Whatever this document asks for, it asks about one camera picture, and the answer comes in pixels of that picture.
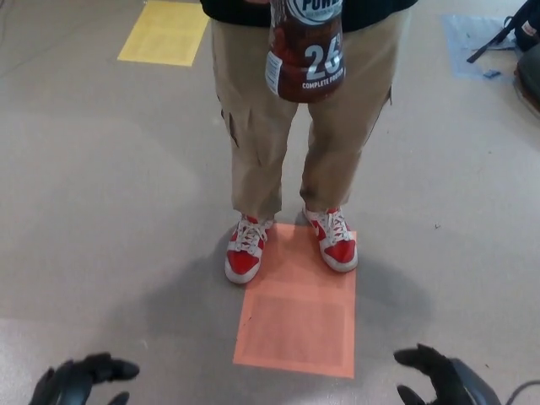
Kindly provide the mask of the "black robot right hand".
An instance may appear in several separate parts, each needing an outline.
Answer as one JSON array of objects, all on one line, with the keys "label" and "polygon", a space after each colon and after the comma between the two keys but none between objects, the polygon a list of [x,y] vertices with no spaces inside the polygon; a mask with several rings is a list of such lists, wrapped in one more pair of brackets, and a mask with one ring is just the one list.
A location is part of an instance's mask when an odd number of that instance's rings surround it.
[{"label": "black robot right hand", "polygon": [[418,343],[415,348],[397,350],[394,359],[429,377],[435,400],[429,404],[501,405],[494,389],[458,358],[448,358],[434,348]]}]

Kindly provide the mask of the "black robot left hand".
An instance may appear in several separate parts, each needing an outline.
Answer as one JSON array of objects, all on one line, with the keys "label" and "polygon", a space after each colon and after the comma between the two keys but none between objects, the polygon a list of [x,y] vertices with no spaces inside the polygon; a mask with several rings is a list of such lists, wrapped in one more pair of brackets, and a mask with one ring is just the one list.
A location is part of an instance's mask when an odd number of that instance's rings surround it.
[{"label": "black robot left hand", "polygon": [[90,354],[49,368],[38,380],[30,405],[79,405],[89,399],[92,388],[102,383],[134,380],[140,372],[131,361],[109,353]]}]

